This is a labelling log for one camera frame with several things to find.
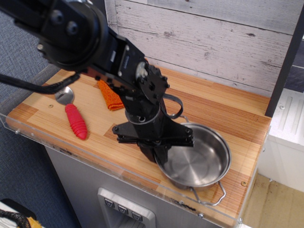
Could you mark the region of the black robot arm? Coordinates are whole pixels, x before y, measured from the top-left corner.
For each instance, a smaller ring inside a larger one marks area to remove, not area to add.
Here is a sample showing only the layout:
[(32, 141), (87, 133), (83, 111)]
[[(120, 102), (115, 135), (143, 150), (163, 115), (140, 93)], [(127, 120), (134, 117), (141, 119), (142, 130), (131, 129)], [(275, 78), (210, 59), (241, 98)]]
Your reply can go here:
[(167, 78), (135, 45), (108, 27), (96, 6), (81, 1), (3, 0), (0, 9), (39, 38), (38, 50), (46, 60), (74, 72), (49, 86), (5, 75), (2, 83), (54, 94), (84, 74), (104, 81), (120, 97), (128, 121), (113, 128), (119, 142), (135, 143), (150, 161), (162, 163), (171, 147), (193, 146), (192, 130), (175, 122), (177, 114), (166, 112)]

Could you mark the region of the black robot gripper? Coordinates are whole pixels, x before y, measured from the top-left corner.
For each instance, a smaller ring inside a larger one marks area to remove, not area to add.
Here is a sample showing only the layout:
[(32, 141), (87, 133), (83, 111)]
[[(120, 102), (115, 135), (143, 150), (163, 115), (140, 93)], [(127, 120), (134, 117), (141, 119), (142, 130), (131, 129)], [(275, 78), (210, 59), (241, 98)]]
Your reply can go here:
[(193, 130), (167, 117), (162, 110), (149, 120), (126, 113), (128, 122), (112, 128), (120, 143), (136, 143), (145, 157), (153, 163), (168, 162), (172, 146), (194, 145)]

